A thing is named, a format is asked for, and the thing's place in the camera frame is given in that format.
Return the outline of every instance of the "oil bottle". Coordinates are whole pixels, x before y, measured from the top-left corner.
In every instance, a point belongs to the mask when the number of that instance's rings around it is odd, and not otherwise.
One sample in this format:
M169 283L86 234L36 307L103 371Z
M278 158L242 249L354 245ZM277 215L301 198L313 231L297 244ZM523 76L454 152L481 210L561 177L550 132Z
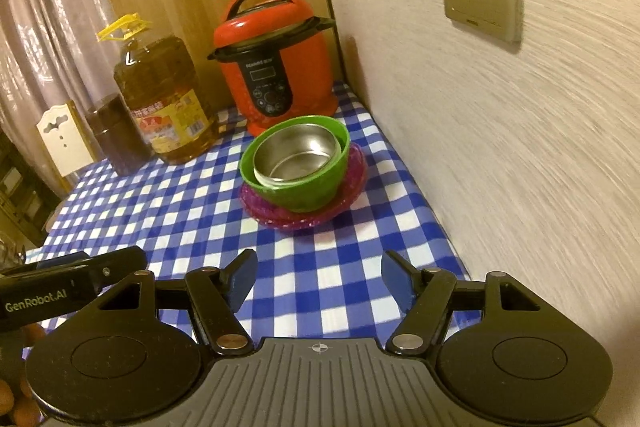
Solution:
M218 123L181 39L159 35L134 13L103 29L98 40L123 42L113 78L142 136L164 162L185 163L210 149Z

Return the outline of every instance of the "yellow bottle cap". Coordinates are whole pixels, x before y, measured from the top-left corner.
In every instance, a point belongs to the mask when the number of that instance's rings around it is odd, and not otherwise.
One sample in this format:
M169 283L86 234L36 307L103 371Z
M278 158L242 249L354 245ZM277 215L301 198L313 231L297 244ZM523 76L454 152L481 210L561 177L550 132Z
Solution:
M98 33L99 41L127 41L136 33L148 29L151 22L143 21L137 13L130 13L120 17L116 22L107 26ZM122 31L122 36L113 35L116 31Z

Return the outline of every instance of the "green bowl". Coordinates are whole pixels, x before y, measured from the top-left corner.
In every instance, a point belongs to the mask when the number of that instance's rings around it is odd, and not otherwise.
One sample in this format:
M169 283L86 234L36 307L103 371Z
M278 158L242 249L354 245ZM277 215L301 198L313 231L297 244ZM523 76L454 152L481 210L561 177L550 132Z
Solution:
M340 154L329 160L318 172L286 187L264 187L255 179L254 154L258 145L273 133L299 123L315 123L327 128L340 142ZM330 116L299 116L286 120L261 133L240 158L240 174L249 185L265 200L282 206L291 212L313 212L322 208L332 199L347 171L351 139L344 124Z

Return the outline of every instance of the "table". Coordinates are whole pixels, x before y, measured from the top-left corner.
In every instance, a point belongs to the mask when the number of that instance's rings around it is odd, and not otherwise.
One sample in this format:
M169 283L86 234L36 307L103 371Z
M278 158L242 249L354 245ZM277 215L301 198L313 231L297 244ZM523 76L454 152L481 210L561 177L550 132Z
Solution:
M465 269L371 115L348 86L334 89L340 101L335 116L346 124L369 167L364 192L331 222L283 233L243 212L238 162L252 137L233 108L219 115L218 142L187 164L153 160L125 178L106 161L88 167L30 261L138 245L147 253L149 269L166 279L202 266L226 266L239 251L254 248L257 280L237 315L254 341L375 335L384 343L400 319L380 277L384 250L399 251L414 266L438 266L458 277ZM185 311L162 311L161 318L191 334ZM451 328L473 319L456 314ZM44 325L54 328L63 320Z

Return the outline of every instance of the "human hand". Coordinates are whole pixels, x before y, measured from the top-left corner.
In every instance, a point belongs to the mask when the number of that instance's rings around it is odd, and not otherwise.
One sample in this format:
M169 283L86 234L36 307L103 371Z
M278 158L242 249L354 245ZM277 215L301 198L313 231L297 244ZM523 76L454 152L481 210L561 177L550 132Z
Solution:
M22 331L26 347L33 346L45 335L45 331L38 324L25 326ZM40 409L31 396L24 369L20 376L20 391L20 396L14 396L9 384L0 380L0 415L8 414L17 427L35 427L40 422Z

